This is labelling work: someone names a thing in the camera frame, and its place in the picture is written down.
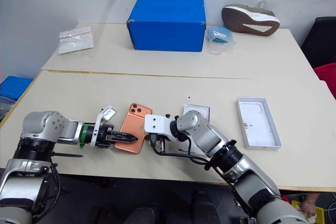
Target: shoe sole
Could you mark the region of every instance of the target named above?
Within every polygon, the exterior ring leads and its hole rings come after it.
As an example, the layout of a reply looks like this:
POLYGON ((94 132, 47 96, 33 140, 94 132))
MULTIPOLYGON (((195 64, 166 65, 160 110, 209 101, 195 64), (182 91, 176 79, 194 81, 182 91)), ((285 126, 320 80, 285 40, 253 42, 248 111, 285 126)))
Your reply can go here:
POLYGON ((231 31, 259 36, 270 36, 280 26, 280 21, 274 16, 253 13, 236 6, 224 7, 222 19, 231 31))

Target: green ring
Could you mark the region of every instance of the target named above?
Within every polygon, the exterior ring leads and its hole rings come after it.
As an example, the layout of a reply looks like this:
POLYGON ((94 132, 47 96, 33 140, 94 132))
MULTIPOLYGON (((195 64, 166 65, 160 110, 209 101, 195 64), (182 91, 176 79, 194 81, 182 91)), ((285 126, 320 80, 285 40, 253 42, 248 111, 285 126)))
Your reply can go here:
POLYGON ((80 148, 83 148, 84 145, 85 145, 85 137, 86 137, 86 131, 88 130, 88 127, 89 127, 89 125, 84 124, 83 132, 82 132, 82 134, 80 136, 80 142, 79 142, 79 147, 80 148))

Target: blue cardboard box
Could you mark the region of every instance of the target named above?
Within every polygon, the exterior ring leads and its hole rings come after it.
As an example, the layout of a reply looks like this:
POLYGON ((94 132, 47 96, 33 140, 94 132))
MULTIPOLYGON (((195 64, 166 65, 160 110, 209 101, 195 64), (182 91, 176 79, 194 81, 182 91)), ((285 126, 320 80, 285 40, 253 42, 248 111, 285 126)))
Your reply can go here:
POLYGON ((137 0, 127 28, 138 50, 202 51, 204 0, 137 0))

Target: floor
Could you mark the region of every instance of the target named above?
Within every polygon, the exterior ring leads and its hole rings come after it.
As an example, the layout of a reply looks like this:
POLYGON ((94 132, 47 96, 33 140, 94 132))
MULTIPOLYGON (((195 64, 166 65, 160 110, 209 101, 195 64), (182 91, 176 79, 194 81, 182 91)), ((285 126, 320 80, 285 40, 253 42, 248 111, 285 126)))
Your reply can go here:
MULTIPOLYGON (((237 207, 228 186, 177 182, 168 180, 103 178, 88 176, 61 176, 65 194, 40 224, 53 223, 123 223, 136 207, 158 204, 165 209, 166 223, 192 223, 191 200, 195 191, 205 191, 217 208, 222 224, 239 224, 245 213, 237 207), (105 214, 94 222, 90 218, 97 207, 104 207, 105 214)), ((317 205, 326 209, 336 199, 331 193, 322 193, 317 205)), ((336 210, 331 211, 336 220, 336 210)), ((332 224, 325 212, 325 224, 332 224)))

